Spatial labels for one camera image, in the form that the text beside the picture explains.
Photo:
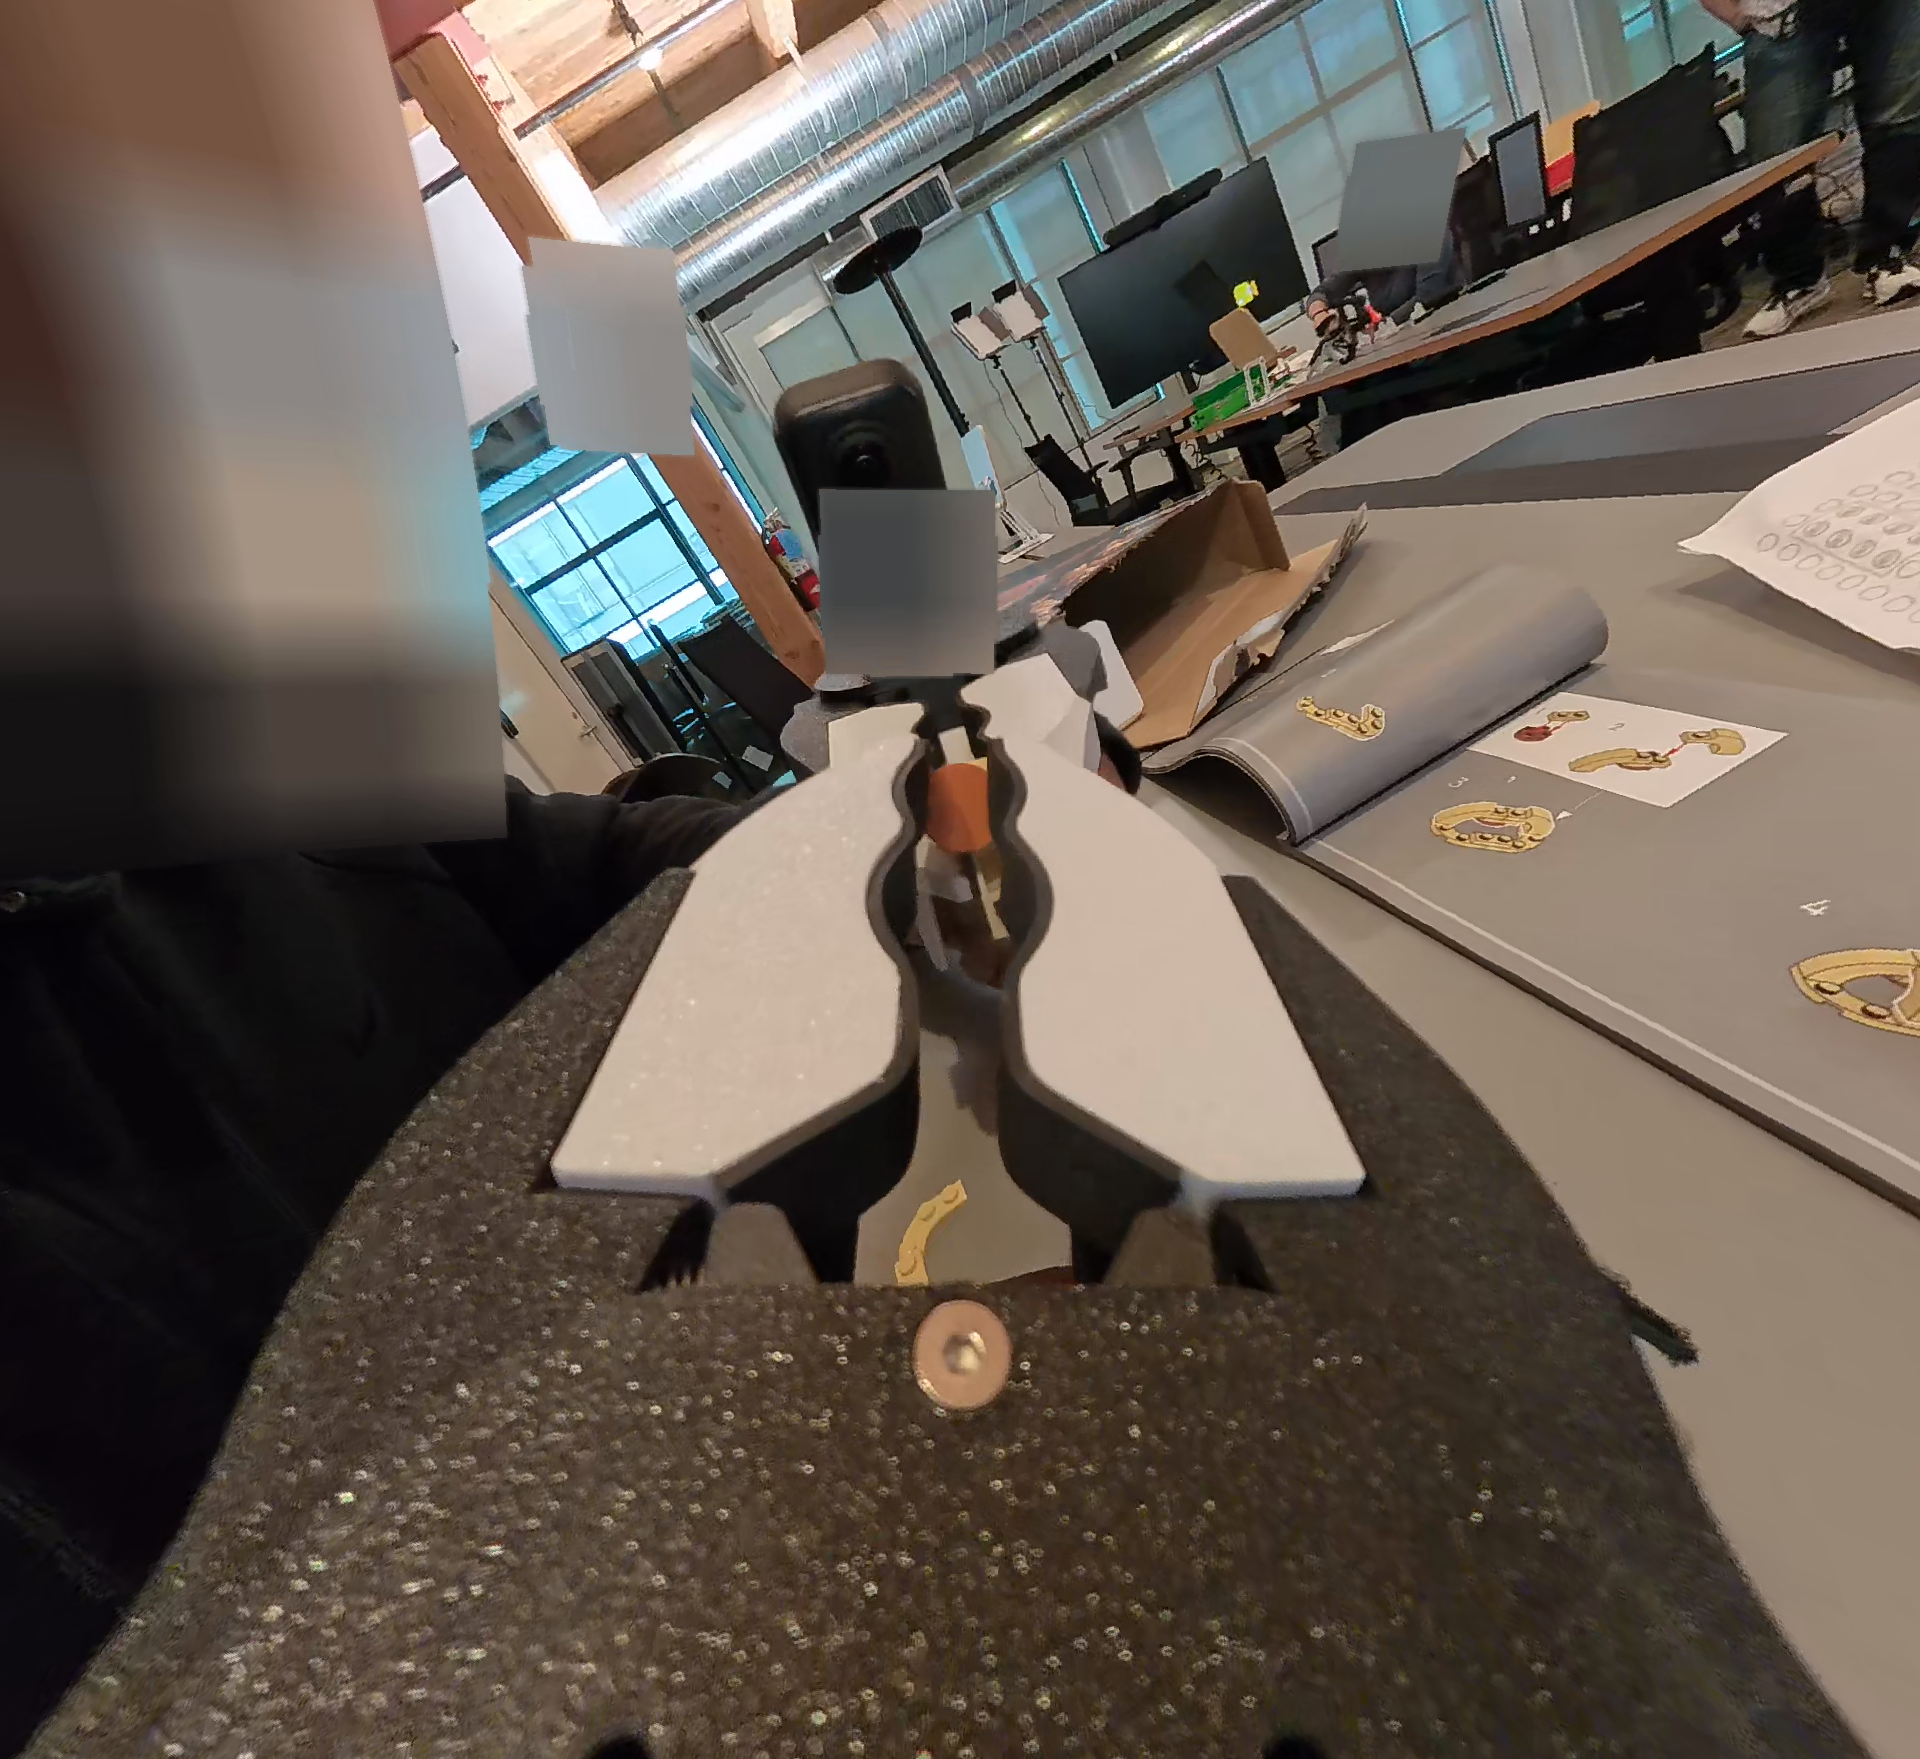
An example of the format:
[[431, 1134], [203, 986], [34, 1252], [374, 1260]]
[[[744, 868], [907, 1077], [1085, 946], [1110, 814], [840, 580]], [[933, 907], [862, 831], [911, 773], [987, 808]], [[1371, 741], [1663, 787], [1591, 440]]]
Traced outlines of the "grey instruction booklet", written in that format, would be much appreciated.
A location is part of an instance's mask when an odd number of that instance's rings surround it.
[[1249, 778], [1305, 862], [1915, 1211], [1915, 712], [1608, 638], [1481, 571], [1145, 763]]

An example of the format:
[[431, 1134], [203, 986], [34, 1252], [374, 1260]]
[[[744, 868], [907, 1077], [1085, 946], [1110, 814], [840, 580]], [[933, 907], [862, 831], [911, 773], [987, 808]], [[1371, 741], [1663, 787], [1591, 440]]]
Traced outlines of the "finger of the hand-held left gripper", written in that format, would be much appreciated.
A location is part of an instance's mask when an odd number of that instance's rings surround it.
[[815, 694], [798, 703], [798, 776], [860, 763], [880, 744], [915, 734], [921, 723], [918, 700]]
[[1099, 775], [1140, 775], [1140, 748], [1126, 724], [1144, 710], [1140, 686], [1119, 667], [1119, 690], [1082, 695], [1057, 660], [1037, 653], [974, 679], [981, 730], [1007, 746], [1043, 744], [1061, 759]]

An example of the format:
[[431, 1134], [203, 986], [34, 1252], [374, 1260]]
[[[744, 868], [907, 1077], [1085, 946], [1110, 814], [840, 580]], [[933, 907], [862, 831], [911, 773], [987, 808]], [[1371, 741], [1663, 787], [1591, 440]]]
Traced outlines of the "white printed paper sheet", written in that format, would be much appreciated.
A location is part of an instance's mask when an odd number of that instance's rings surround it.
[[1894, 649], [1918, 649], [1918, 401], [1777, 471], [1680, 550]]

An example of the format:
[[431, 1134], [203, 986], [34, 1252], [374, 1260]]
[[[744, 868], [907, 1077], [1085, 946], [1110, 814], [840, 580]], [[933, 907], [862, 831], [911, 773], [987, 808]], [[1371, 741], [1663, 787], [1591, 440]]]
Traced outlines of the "large black monitor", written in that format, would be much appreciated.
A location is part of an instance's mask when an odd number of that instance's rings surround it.
[[1068, 269], [1061, 292], [1090, 376], [1122, 408], [1224, 355], [1212, 324], [1253, 287], [1261, 321], [1308, 292], [1274, 176], [1258, 158], [1163, 220]]

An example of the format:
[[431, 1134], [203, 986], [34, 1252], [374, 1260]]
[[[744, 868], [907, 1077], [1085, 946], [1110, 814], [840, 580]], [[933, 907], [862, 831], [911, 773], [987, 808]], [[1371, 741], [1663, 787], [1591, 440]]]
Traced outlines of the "black floor lamp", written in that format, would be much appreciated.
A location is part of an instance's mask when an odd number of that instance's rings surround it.
[[972, 420], [963, 412], [940, 356], [900, 285], [900, 272], [919, 250], [919, 243], [919, 228], [900, 228], [878, 237], [867, 237], [866, 243], [855, 248], [848, 258], [832, 270], [829, 291], [835, 298], [843, 301], [855, 298], [873, 287], [882, 289], [897, 317], [900, 331], [918, 364], [924, 386], [948, 418], [948, 435], [954, 440], [954, 459], [946, 459], [948, 485], [956, 490], [979, 493], [979, 481], [972, 470], [972, 454], [979, 450]]

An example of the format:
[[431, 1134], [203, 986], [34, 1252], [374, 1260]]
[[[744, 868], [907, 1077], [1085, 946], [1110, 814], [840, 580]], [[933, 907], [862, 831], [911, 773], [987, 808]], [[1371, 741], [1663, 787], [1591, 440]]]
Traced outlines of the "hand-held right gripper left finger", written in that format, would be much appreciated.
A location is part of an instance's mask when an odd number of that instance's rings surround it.
[[873, 743], [693, 865], [553, 1151], [563, 1189], [878, 1201], [915, 1147], [913, 801], [926, 743]]

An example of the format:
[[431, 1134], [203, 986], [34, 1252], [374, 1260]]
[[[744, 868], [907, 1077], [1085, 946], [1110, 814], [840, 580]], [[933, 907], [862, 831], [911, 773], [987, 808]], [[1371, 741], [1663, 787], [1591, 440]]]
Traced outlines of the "wooden office desk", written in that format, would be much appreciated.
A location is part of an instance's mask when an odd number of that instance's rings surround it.
[[1543, 321], [1645, 260], [1660, 260], [1673, 248], [1690, 246], [1691, 236], [1721, 228], [1767, 191], [1811, 174], [1839, 146], [1842, 135], [1824, 134], [1795, 146], [1789, 153], [1748, 166], [1660, 207], [1636, 213], [1598, 233], [1572, 237], [1541, 258], [1510, 266], [1492, 287], [1463, 292], [1439, 313], [1399, 329], [1383, 347], [1361, 352], [1347, 365], [1296, 379], [1265, 403], [1231, 420], [1212, 424], [1191, 420], [1177, 428], [1177, 435], [1209, 442], [1278, 418], [1346, 386], [1399, 373], [1434, 356], [1450, 359], [1481, 341]]

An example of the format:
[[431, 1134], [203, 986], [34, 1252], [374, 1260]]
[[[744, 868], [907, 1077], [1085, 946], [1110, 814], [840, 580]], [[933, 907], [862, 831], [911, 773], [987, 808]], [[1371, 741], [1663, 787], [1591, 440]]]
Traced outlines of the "brown cardboard piece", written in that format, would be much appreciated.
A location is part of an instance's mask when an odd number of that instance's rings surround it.
[[1358, 507], [1318, 547], [1287, 547], [1258, 482], [1231, 481], [1073, 547], [1002, 592], [1012, 631], [1101, 624], [1140, 694], [1127, 738], [1191, 734], [1278, 652], [1289, 624], [1361, 541]]

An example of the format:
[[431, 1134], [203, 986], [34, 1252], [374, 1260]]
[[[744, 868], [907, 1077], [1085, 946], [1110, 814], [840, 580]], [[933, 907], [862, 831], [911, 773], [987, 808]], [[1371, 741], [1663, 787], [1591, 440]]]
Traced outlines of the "silver ventilation duct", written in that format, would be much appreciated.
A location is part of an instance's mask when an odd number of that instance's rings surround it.
[[1018, 176], [1058, 158], [1159, 86], [1185, 78], [1296, 17], [1315, 0], [1214, 0], [1142, 39], [1124, 58], [1107, 51], [1124, 25], [1163, 0], [1065, 0], [1033, 25], [941, 76], [778, 188], [753, 197], [679, 253], [688, 307], [707, 307], [781, 260], [812, 246], [835, 222], [866, 213], [935, 162], [948, 166], [954, 203], [975, 207]]
[[598, 188], [693, 303], [919, 171], [1174, 0], [883, 0]]

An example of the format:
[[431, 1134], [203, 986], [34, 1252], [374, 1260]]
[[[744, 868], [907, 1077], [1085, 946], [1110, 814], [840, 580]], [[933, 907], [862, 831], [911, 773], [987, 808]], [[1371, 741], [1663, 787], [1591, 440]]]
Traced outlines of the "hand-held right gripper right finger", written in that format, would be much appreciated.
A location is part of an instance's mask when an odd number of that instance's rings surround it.
[[1212, 859], [1043, 743], [990, 744], [990, 802], [1014, 1184], [1046, 1211], [1358, 1194], [1361, 1157]]

